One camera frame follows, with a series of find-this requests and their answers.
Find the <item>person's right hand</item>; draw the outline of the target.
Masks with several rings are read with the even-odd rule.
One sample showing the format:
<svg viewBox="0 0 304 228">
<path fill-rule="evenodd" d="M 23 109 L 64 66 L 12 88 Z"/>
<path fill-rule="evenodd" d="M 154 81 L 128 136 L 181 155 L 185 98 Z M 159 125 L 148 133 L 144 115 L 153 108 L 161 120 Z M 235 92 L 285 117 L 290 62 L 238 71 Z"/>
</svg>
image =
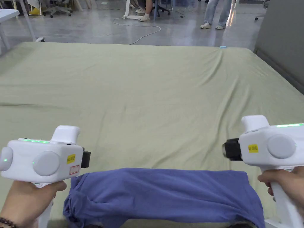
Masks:
<svg viewBox="0 0 304 228">
<path fill-rule="evenodd" d="M 258 176 L 258 181 L 265 183 L 268 193 L 274 196 L 271 183 L 278 183 L 288 197 L 297 206 L 301 216 L 304 216 L 304 167 L 295 167 L 291 172 L 287 170 L 267 170 Z"/>
</svg>

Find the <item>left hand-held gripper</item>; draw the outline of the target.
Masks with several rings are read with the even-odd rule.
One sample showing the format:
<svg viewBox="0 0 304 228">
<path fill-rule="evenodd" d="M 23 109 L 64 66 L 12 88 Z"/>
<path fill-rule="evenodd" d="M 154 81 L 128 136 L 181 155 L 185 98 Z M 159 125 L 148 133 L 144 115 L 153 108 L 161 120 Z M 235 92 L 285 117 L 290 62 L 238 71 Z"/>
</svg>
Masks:
<svg viewBox="0 0 304 228">
<path fill-rule="evenodd" d="M 56 127 L 51 140 L 20 138 L 2 148 L 1 176 L 42 188 L 79 175 L 89 167 L 91 153 L 77 144 L 80 129 Z"/>
</svg>

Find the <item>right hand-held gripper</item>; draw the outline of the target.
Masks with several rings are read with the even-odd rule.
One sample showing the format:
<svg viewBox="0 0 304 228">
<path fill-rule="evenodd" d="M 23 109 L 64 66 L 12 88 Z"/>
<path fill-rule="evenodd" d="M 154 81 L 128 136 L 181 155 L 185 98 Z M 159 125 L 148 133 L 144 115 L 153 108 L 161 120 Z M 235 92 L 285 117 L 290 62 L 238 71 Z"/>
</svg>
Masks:
<svg viewBox="0 0 304 228">
<path fill-rule="evenodd" d="M 223 155 L 231 161 L 243 161 L 262 172 L 283 169 L 292 171 L 304 165 L 304 124 L 271 126 L 263 115 L 244 116 L 245 131 L 222 145 Z M 278 183 L 271 187 L 279 220 L 265 220 L 266 228 L 302 228 L 303 218 Z"/>
</svg>

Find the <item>person's left hand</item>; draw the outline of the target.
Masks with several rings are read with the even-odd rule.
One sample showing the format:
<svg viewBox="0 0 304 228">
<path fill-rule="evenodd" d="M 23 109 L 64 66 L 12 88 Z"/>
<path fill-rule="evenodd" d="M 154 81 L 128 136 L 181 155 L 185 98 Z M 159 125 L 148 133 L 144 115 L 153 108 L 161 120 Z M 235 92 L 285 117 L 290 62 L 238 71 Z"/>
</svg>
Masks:
<svg viewBox="0 0 304 228">
<path fill-rule="evenodd" d="M 38 228 L 38 217 L 50 205 L 64 181 L 37 188 L 33 183 L 14 181 L 0 213 L 1 228 Z"/>
</svg>

